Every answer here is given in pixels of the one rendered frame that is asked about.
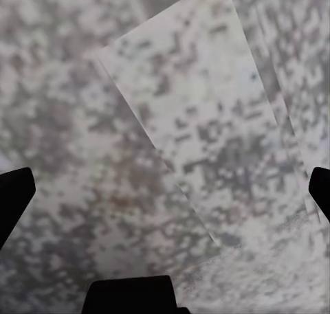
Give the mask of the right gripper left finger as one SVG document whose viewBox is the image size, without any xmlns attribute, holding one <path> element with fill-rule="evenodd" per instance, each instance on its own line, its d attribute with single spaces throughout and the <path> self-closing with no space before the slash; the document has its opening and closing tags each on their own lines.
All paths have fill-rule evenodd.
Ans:
<svg viewBox="0 0 330 314">
<path fill-rule="evenodd" d="M 0 249 L 36 193 L 30 167 L 0 175 Z"/>
</svg>

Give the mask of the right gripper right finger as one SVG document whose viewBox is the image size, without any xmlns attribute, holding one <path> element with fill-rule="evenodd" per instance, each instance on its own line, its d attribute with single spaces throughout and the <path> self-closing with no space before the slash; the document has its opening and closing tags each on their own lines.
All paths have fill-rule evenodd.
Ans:
<svg viewBox="0 0 330 314">
<path fill-rule="evenodd" d="M 321 167 L 313 169 L 309 193 L 330 221 L 330 169 Z"/>
</svg>

